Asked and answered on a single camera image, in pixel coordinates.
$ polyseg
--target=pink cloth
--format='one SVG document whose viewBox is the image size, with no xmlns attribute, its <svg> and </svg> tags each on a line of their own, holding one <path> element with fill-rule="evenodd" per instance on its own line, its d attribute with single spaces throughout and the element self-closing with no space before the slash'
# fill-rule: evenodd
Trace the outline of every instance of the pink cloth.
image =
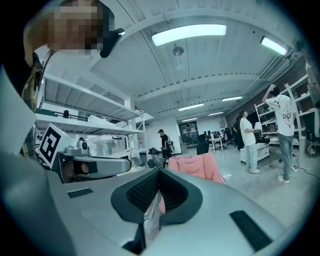
<svg viewBox="0 0 320 256">
<path fill-rule="evenodd" d="M 168 169 L 224 184 L 216 159 L 212 153 L 189 157 L 171 157 L 169 158 Z M 163 198 L 161 199 L 159 208 L 161 212 L 165 213 L 165 203 Z"/>
</svg>

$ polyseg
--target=box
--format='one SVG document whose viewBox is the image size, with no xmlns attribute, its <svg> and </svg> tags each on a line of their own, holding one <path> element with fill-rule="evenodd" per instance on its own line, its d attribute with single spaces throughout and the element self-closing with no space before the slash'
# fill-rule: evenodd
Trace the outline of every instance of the box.
<svg viewBox="0 0 320 256">
<path fill-rule="evenodd" d="M 87 140 L 90 154 L 96 157 L 108 157 L 125 151 L 125 136 L 101 135 Z"/>
</svg>

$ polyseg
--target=black shirt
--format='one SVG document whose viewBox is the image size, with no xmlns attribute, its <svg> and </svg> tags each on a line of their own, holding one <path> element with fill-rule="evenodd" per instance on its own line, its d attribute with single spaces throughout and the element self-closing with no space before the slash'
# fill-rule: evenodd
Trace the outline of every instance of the black shirt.
<svg viewBox="0 0 320 256">
<path fill-rule="evenodd" d="M 239 122 L 238 122 L 238 121 L 236 121 L 236 122 L 234 123 L 233 128 L 236 129 L 236 132 L 237 132 L 237 133 L 240 133 Z"/>
<path fill-rule="evenodd" d="M 162 148 L 165 147 L 165 141 L 167 141 L 167 145 L 168 145 L 168 136 L 166 134 L 161 135 Z"/>
</svg>

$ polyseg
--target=white cabinet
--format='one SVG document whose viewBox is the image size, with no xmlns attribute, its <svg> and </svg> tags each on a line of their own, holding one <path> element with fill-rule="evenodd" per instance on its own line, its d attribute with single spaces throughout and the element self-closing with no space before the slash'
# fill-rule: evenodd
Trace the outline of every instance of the white cabinet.
<svg viewBox="0 0 320 256">
<path fill-rule="evenodd" d="M 258 150 L 258 161 L 270 156 L 270 149 L 268 144 L 264 143 L 258 143 L 256 144 L 257 150 Z M 240 150 L 240 159 L 241 163 L 246 162 L 246 149 L 242 148 Z"/>
</svg>

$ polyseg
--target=floor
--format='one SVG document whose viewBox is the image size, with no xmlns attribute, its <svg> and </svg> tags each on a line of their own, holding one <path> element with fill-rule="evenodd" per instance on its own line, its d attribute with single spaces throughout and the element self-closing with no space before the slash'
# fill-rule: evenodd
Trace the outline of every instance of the floor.
<svg viewBox="0 0 320 256">
<path fill-rule="evenodd" d="M 320 179 L 316 176 L 305 173 L 298 169 L 292 172 L 289 184 L 283 184 L 277 180 L 282 174 L 283 164 L 278 162 L 280 150 L 278 147 L 270 147 L 270 157 L 258 162 L 257 168 L 260 174 L 251 174 L 246 171 L 246 164 L 240 161 L 240 152 L 233 145 L 223 151 L 216 150 L 213 153 L 212 147 L 209 152 L 214 154 L 221 175 L 226 184 L 237 189 L 248 198 L 265 208 L 274 215 L 286 228 L 304 217 L 318 194 Z M 186 154 L 179 157 L 194 156 L 197 154 L 195 148 L 189 148 Z M 320 177 L 319 168 L 320 154 L 316 157 L 299 157 L 300 167 L 305 168 L 308 173 Z M 293 166 L 297 166 L 297 158 L 293 158 Z"/>
</svg>

